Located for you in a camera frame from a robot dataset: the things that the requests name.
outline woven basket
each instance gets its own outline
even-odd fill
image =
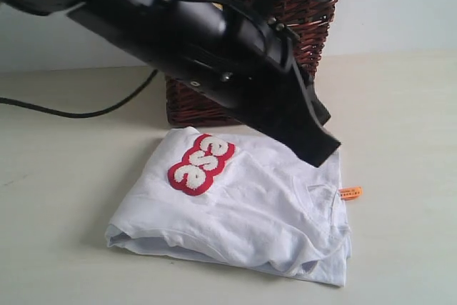
[[[296,46],[295,57],[313,76],[321,60],[337,1],[318,3],[309,0],[283,0],[275,6],[272,13],[283,23],[293,24],[293,30],[301,37]],[[173,126],[237,124],[234,119],[225,115],[218,104],[170,77],[166,78],[166,98],[167,115]]]

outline folded t-shirt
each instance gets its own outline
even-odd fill
[[[171,130],[122,201],[109,246],[343,286],[338,152],[320,168],[267,137]]]

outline white chenille lettering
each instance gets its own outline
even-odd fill
[[[206,180],[206,174],[197,166],[188,164],[186,166],[179,167],[174,172],[174,179],[177,182],[182,182],[184,177],[187,176],[186,186],[190,189],[197,189],[204,184]]]
[[[223,156],[229,151],[229,144],[217,137],[208,136],[200,143],[200,149],[208,151],[214,156]]]
[[[203,168],[205,171],[213,171],[219,165],[219,160],[215,156],[205,156],[202,150],[196,151],[189,157],[191,164]]]

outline white table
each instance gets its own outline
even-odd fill
[[[111,105],[149,69],[3,75],[0,94]],[[343,289],[108,250],[110,216],[169,129],[164,82],[74,121],[0,106],[0,304],[457,304],[457,53],[325,58],[353,258]],[[252,132],[242,126],[212,132]]]

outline embroidered patch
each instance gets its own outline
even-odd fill
[[[181,162],[169,169],[170,185],[189,196],[200,196],[209,190],[214,177],[222,173],[233,154],[232,143],[203,134],[186,151]]]

